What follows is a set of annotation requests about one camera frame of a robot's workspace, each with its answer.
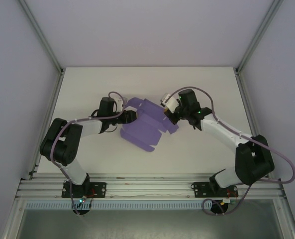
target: black bracket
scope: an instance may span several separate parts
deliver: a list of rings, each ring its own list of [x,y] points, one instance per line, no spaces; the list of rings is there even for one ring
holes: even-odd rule
[[[214,192],[209,182],[194,182],[191,185],[195,193],[195,198],[235,198],[238,197],[238,189],[235,185],[221,188]]]
[[[87,196],[89,198],[105,198],[106,183],[93,183],[90,182],[87,188],[87,194],[84,195],[84,189],[82,185],[72,185],[72,193],[74,198],[81,198]],[[70,198],[70,182],[66,181],[63,183],[62,198]]]

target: purple fabric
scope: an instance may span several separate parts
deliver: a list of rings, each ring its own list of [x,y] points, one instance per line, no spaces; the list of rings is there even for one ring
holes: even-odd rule
[[[164,115],[162,107],[147,99],[134,97],[127,102],[126,107],[137,109],[137,120],[123,125],[121,137],[148,152],[154,151],[151,145],[158,144],[162,136],[160,131],[172,134],[178,129]]]

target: glass panel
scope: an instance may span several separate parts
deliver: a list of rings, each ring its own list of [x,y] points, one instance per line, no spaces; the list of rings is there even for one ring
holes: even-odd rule
[[[272,200],[246,200],[233,214],[201,210],[25,210],[19,239],[264,239],[283,238]]]

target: white wall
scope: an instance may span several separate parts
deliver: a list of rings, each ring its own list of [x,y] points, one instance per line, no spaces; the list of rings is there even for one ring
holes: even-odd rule
[[[63,67],[237,67],[273,0],[27,0]]]
[[[0,0],[0,233],[28,170],[56,78],[18,3]]]
[[[243,75],[261,133],[295,163],[295,0],[284,1]],[[289,179],[290,167],[274,158]],[[285,191],[295,217],[295,181]]]

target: white table surface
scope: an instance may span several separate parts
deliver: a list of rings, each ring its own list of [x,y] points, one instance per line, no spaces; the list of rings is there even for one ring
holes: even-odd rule
[[[216,114],[227,123],[250,133],[249,124],[231,67],[89,67],[67,68],[53,114],[71,120],[89,116],[102,97],[117,91],[128,99],[147,98],[159,104],[165,93],[184,86],[206,90],[214,99]],[[201,107],[208,98],[196,92]],[[77,159],[88,173],[191,174],[214,173],[234,166],[235,155],[205,132],[186,121],[170,135],[163,133],[153,152],[146,152],[114,133],[81,139]],[[38,173],[59,172],[42,157]]]

